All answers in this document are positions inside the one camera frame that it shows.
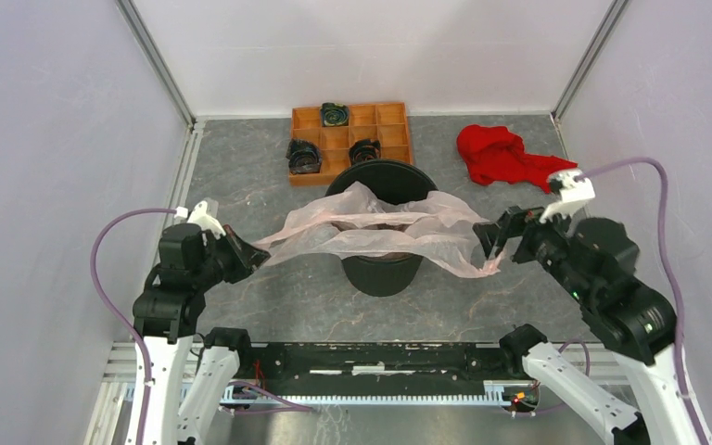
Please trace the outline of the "pink plastic trash bag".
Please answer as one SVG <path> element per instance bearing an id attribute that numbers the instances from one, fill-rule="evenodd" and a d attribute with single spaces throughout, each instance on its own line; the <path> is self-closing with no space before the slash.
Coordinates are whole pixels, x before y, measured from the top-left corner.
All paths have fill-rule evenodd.
<path id="1" fill-rule="evenodd" d="M 280 231 L 252 245 L 270 253 L 267 265 L 307 254 L 369 260 L 414 254 L 455 276 L 477 279 L 498 273 L 502 260 L 482 256 L 481 263 L 475 262 L 481 244 L 473 226 L 484 221 L 448 193 L 431 191 L 420 200 L 392 205 L 356 182 L 290 211 Z"/>

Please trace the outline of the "black plastic trash bin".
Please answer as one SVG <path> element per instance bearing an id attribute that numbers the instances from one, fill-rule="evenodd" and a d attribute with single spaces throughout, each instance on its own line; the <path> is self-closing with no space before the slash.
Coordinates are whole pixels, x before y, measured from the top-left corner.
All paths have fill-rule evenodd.
<path id="1" fill-rule="evenodd" d="M 351 166 L 339 174 L 327 187 L 325 194 L 333 196 L 354 183 L 367 186 L 378 199 L 392 205 L 426 199 L 438 189 L 434 181 L 411 164 L 374 159 Z M 423 262 L 418 255 L 392 252 L 382 257 L 347 257 L 341 261 L 350 283 L 371 297 L 390 297 L 408 287 Z"/>

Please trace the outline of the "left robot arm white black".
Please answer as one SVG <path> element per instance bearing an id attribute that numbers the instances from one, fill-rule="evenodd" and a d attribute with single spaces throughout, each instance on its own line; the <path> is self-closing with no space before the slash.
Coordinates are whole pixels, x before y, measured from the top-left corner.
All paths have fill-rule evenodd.
<path id="1" fill-rule="evenodd" d="M 269 258 L 228 226 L 210 230 L 185 222 L 163 231 L 159 263 L 133 304 L 137 371 L 144 381 L 134 393 L 127 443 L 203 443 L 227 384 L 254 365 L 248 332 L 216 327 L 204 338 L 191 388 L 182 392 L 205 295 L 220 283 L 250 277 Z"/>

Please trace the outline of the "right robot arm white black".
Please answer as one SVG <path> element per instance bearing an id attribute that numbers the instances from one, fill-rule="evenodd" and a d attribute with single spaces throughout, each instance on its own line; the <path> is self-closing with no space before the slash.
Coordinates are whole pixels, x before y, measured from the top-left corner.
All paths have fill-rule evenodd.
<path id="1" fill-rule="evenodd" d="M 640 251 L 621 223 L 545 220 L 541 209 L 512 207 L 473 230 L 490 257 L 519 239 L 512 261 L 538 263 L 576 301 L 585 324 L 624 372 L 636 404 L 614 398 L 529 324 L 500 340 L 505 375 L 527 375 L 550 389 L 606 444 L 712 443 L 687 385 L 683 312 L 637 278 Z"/>

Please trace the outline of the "red cloth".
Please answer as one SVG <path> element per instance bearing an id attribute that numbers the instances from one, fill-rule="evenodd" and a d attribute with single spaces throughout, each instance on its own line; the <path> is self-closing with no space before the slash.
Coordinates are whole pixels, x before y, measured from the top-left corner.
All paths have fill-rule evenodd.
<path id="1" fill-rule="evenodd" d="M 550 175 L 579 167 L 556 156 L 527 153 L 523 139 L 506 126 L 468 125 L 459 132 L 456 148 L 471 181 L 484 186 L 528 183 L 550 194 Z"/>

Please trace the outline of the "rolled dark belt left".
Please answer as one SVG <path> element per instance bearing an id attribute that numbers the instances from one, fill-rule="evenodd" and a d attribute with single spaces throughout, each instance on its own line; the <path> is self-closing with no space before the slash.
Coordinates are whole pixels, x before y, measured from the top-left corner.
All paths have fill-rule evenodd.
<path id="1" fill-rule="evenodd" d="M 323 159 L 318 147 L 307 140 L 292 138 L 286 150 L 291 175 L 319 173 Z"/>

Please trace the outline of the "orange wooden compartment tray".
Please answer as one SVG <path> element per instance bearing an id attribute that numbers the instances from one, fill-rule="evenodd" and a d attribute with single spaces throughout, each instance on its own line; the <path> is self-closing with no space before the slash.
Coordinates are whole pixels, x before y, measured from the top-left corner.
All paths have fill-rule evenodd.
<path id="1" fill-rule="evenodd" d="M 294 186 L 328 185 L 351 166 L 349 150 L 357 142 L 369 139 L 380 143 L 380 157 L 413 163 L 411 134 L 405 104 L 402 102 L 337 104 L 348 119 L 330 125 L 323 106 L 293 108 L 290 136 L 315 145 L 320 153 L 318 172 L 289 173 Z"/>

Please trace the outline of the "rolled black belt orange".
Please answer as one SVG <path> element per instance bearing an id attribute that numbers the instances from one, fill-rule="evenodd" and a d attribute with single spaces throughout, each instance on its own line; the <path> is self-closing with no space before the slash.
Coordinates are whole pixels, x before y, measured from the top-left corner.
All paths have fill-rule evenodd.
<path id="1" fill-rule="evenodd" d="M 367 138 L 356 141 L 349 149 L 349 160 L 351 166 L 380 158 L 381 144 L 377 139 Z"/>

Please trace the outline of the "rolled dark belt green yellow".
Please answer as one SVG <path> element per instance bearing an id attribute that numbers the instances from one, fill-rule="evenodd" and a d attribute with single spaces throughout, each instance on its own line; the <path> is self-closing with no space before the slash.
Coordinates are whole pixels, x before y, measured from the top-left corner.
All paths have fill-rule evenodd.
<path id="1" fill-rule="evenodd" d="M 350 108 L 344 104 L 325 102 L 320 106 L 320 116 L 323 127 L 348 126 Z"/>

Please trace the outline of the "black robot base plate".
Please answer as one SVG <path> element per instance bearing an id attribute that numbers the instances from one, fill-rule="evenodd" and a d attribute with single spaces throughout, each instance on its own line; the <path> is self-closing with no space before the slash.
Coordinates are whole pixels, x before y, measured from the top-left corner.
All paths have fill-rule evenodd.
<path id="1" fill-rule="evenodd" d="M 236 380 L 283 397 L 393 398 L 482 396 L 485 382 L 523 381 L 522 359 L 547 337 L 522 324 L 496 344 L 247 344 L 236 351 Z"/>

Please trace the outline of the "aluminium frame post right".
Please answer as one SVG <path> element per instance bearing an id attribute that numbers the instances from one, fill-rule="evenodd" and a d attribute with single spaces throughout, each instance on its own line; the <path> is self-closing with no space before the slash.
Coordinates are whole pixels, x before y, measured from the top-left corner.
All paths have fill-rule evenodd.
<path id="1" fill-rule="evenodd" d="M 554 122 L 559 122 L 566 114 L 579 88 L 589 75 L 598 56 L 601 54 L 601 51 L 608 42 L 629 4 L 630 0 L 612 0 L 610 2 L 608 9 L 567 82 L 563 93 L 560 95 L 551 112 L 551 117 Z"/>

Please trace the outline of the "aluminium frame post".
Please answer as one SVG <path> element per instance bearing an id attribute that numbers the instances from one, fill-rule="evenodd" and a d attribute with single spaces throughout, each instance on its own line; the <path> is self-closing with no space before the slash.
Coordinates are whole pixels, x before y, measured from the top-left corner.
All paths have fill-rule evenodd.
<path id="1" fill-rule="evenodd" d="M 185 100 L 178 83 L 173 78 L 171 70 L 160 53 L 159 47 L 145 24 L 137 5 L 132 0 L 116 0 L 115 3 L 177 113 L 185 124 L 192 128 L 197 123 L 197 118 Z"/>
<path id="2" fill-rule="evenodd" d="M 551 112 L 551 117 L 554 122 L 559 122 L 566 114 L 579 88 L 589 75 L 598 56 L 601 54 L 601 51 L 608 42 L 629 4 L 630 0 L 612 0 L 610 2 L 608 9 L 567 82 L 563 93 L 560 95 Z"/>

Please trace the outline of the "aluminium frame post left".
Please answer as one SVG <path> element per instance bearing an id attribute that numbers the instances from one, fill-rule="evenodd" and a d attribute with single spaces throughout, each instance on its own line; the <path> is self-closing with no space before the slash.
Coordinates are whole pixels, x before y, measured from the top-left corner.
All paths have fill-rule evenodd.
<path id="1" fill-rule="evenodd" d="M 197 118 L 185 100 L 178 83 L 173 78 L 171 70 L 160 53 L 159 47 L 145 24 L 137 5 L 132 0 L 116 0 L 115 3 L 177 113 L 185 124 L 192 128 L 197 123 Z"/>

